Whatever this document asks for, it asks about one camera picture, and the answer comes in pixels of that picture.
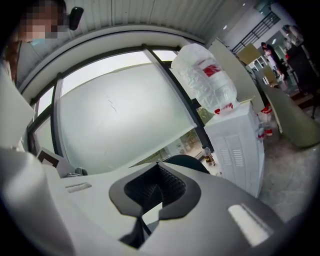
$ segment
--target window frame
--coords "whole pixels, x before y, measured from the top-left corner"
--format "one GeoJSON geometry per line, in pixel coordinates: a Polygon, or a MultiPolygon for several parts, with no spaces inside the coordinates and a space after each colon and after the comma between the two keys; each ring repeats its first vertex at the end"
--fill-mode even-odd
{"type": "MultiPolygon", "coordinates": [[[[72,67],[68,68],[64,72],[60,72],[56,75],[56,77],[48,83],[38,94],[36,97],[34,97],[30,105],[34,105],[34,108],[37,109],[39,107],[39,100],[40,98],[53,87],[53,94],[52,94],[52,100],[51,104],[39,115],[35,115],[33,122],[28,126],[27,128],[27,139],[28,139],[28,146],[29,150],[32,154],[37,155],[37,148],[39,147],[38,142],[35,140],[34,133],[39,128],[39,126],[50,117],[51,121],[51,136],[52,136],[52,144],[54,148],[54,153],[64,157],[65,159],[68,159],[65,147],[63,145],[62,140],[62,134],[60,130],[60,124],[59,124],[59,109],[58,109],[58,102],[61,97],[61,90],[62,90],[62,84],[63,79],[70,75],[71,73],[90,65],[94,62],[103,60],[105,58],[127,54],[127,53],[133,53],[133,52],[144,52],[145,55],[150,59],[150,61],[155,64],[159,72],[163,75],[163,77],[168,81],[169,85],[177,92],[179,98],[181,99],[182,103],[184,104],[186,110],[189,112],[192,120],[197,125],[195,129],[195,132],[201,142],[202,145],[206,145],[211,149],[213,152],[213,146],[209,140],[208,135],[205,132],[204,129],[204,123],[202,122],[198,112],[197,108],[201,107],[201,105],[198,103],[196,99],[191,100],[189,96],[187,95],[186,91],[183,89],[182,85],[178,82],[176,77],[173,75],[173,73],[170,71],[169,67],[171,66],[172,61],[162,61],[158,58],[158,56],[153,52],[153,50],[167,50],[167,51],[173,51],[176,54],[178,54],[179,50],[181,48],[179,46],[172,47],[172,46],[160,46],[160,45],[146,45],[142,44],[141,46],[134,46],[134,47],[127,47],[127,48],[121,48],[116,49],[108,52],[104,52],[101,54],[98,54],[96,56],[90,57],[86,60],[83,60],[72,67]]],[[[200,153],[196,157],[198,160],[202,160],[203,156],[200,153]]]]}

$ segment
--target plastic bag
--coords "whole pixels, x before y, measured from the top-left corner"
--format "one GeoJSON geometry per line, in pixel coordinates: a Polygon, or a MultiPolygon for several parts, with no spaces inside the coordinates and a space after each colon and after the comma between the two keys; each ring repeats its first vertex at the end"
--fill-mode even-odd
{"type": "Polygon", "coordinates": [[[238,106],[234,83],[213,54],[201,45],[184,46],[171,67],[181,75],[200,105],[210,113],[225,115],[238,106]]]}

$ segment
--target window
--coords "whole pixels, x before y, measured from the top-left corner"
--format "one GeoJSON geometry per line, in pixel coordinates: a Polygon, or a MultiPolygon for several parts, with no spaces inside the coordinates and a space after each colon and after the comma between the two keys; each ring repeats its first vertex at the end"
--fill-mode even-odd
{"type": "Polygon", "coordinates": [[[257,61],[257,60],[255,60],[254,62],[253,62],[253,64],[254,64],[254,66],[256,67],[256,69],[259,71],[259,70],[262,70],[262,66],[261,66],[261,64],[257,61]]]}
{"type": "Polygon", "coordinates": [[[257,60],[262,67],[265,67],[267,65],[263,57],[260,57],[257,60]]]}
{"type": "Polygon", "coordinates": [[[152,162],[163,162],[164,160],[176,155],[188,155],[196,157],[202,151],[202,144],[196,134],[195,129],[188,131],[179,139],[170,143],[166,147],[150,155],[146,159],[138,162],[134,166],[152,162]]]}
{"type": "Polygon", "coordinates": [[[50,116],[33,133],[35,148],[38,153],[41,148],[55,152],[51,136],[50,116]]]}
{"type": "Polygon", "coordinates": [[[152,63],[83,83],[58,105],[67,158],[90,174],[128,168],[146,158],[200,152],[199,139],[191,132],[195,123],[152,63]]]}
{"type": "Polygon", "coordinates": [[[151,63],[151,61],[142,51],[129,52],[98,60],[67,75],[63,79],[61,96],[104,74],[146,63],[151,63]]]}
{"type": "Polygon", "coordinates": [[[199,107],[199,108],[197,108],[196,111],[198,112],[204,125],[206,125],[209,122],[209,120],[211,120],[214,117],[214,114],[210,113],[204,107],[199,107]]]}
{"type": "Polygon", "coordinates": [[[53,93],[54,93],[54,87],[52,86],[32,106],[35,111],[34,119],[37,118],[47,107],[50,106],[50,104],[52,102],[53,93]]]}
{"type": "Polygon", "coordinates": [[[154,50],[153,51],[163,62],[173,61],[177,54],[172,50],[154,50]]]}

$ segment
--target white cabinet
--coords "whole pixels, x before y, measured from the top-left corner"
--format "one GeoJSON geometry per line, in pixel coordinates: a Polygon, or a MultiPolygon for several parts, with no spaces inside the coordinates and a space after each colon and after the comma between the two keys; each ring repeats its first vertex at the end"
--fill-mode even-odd
{"type": "Polygon", "coordinates": [[[263,180],[264,145],[258,140],[259,121],[250,102],[226,116],[215,115],[204,127],[223,178],[258,197],[263,180]]]}

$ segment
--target black frame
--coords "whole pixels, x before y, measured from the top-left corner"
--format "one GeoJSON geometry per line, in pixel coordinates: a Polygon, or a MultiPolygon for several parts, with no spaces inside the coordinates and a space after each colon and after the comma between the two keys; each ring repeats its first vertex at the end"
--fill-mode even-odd
{"type": "MultiPolygon", "coordinates": [[[[108,57],[113,57],[116,55],[126,54],[126,53],[133,53],[133,52],[144,52],[145,55],[151,60],[153,64],[155,64],[156,68],[159,70],[159,72],[163,75],[163,77],[168,81],[168,83],[171,85],[171,87],[176,91],[178,96],[180,97],[181,101],[183,102],[185,108],[189,112],[192,120],[197,125],[195,129],[195,132],[201,142],[202,145],[207,146],[211,149],[213,152],[213,146],[209,140],[208,135],[205,132],[204,129],[204,123],[202,122],[197,109],[201,107],[201,105],[198,103],[197,100],[191,100],[189,96],[187,95],[186,91],[183,89],[181,84],[178,82],[176,77],[173,75],[173,73],[170,71],[169,67],[171,66],[171,61],[162,61],[159,59],[159,57],[153,52],[153,50],[167,50],[167,51],[173,51],[178,52],[181,48],[179,46],[177,47],[171,47],[171,46],[149,46],[146,44],[142,44],[141,46],[134,46],[134,47],[127,47],[117,50],[112,50],[108,52],[104,52],[98,55],[95,55],[93,57],[90,57],[86,60],[83,60],[72,67],[68,68],[64,72],[60,72],[57,74],[56,78],[54,78],[52,81],[48,83],[41,91],[40,93],[34,97],[30,104],[34,105],[37,108],[39,99],[53,86],[53,94],[52,94],[52,101],[51,105],[49,105],[39,116],[35,116],[34,122],[28,127],[27,129],[27,137],[28,137],[28,145],[30,151],[36,155],[37,154],[37,142],[34,138],[34,132],[37,128],[47,119],[50,117],[51,122],[51,136],[52,136],[52,144],[54,148],[54,153],[68,159],[66,150],[63,144],[61,130],[60,130],[60,124],[59,124],[59,108],[58,108],[58,101],[61,97],[61,91],[62,91],[62,84],[64,77],[70,75],[71,73],[75,72],[78,69],[81,69],[87,65],[90,65],[94,62],[103,60],[108,57]]],[[[196,156],[198,160],[203,159],[202,154],[196,156]]]]}
{"type": "Polygon", "coordinates": [[[232,52],[237,54],[248,44],[254,43],[261,38],[273,25],[280,21],[280,18],[272,11],[264,17],[235,47],[232,52]]]}

